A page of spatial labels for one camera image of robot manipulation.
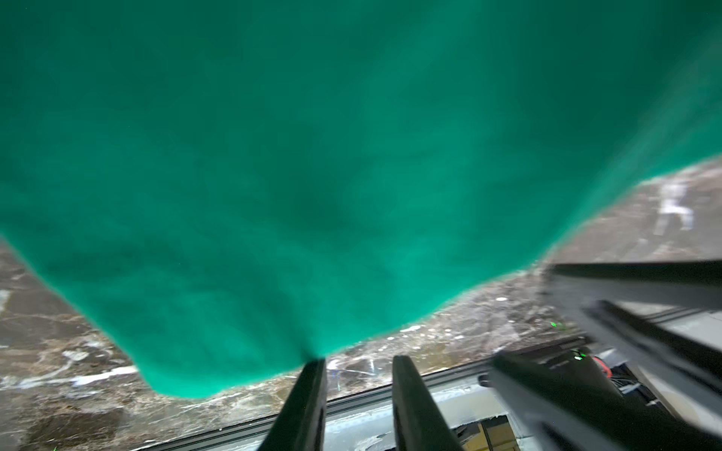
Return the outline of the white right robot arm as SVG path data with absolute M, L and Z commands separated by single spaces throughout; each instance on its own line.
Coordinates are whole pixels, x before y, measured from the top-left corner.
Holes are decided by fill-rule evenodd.
M 545 297 L 603 346 L 551 358 L 500 353 L 482 377 L 544 450 L 718 450 L 719 434 L 688 424 L 654 380 L 713 413 L 721 410 L 721 349 L 680 336 L 633 310 L 721 307 L 721 264 L 558 264 Z

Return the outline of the green t-shirt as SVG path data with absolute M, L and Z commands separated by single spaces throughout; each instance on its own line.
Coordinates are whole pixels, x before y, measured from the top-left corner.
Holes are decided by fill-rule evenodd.
M 392 332 L 721 150 L 717 1 L 5 1 L 1 232 L 158 393 Z

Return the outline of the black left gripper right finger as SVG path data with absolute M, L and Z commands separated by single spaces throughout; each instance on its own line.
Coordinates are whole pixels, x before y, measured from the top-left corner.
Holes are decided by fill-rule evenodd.
M 393 358 L 392 406 L 397 450 L 462 450 L 408 356 Z

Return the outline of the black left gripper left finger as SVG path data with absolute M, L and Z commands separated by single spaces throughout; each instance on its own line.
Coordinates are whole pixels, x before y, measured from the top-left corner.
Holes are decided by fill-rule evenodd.
M 320 451 L 325 441 L 325 360 L 306 364 L 259 451 Z

